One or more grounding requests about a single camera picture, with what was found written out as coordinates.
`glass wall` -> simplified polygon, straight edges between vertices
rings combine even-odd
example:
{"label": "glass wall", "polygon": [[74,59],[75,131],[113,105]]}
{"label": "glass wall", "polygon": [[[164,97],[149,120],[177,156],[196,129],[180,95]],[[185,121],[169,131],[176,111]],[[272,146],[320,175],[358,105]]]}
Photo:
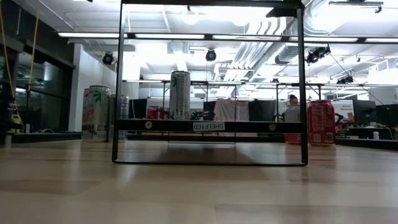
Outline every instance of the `glass wall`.
{"label": "glass wall", "polygon": [[32,56],[19,54],[17,66],[16,101],[24,124],[30,124],[31,132],[51,129],[59,133],[68,129],[71,75],[40,58],[35,58],[30,97],[27,97]]}

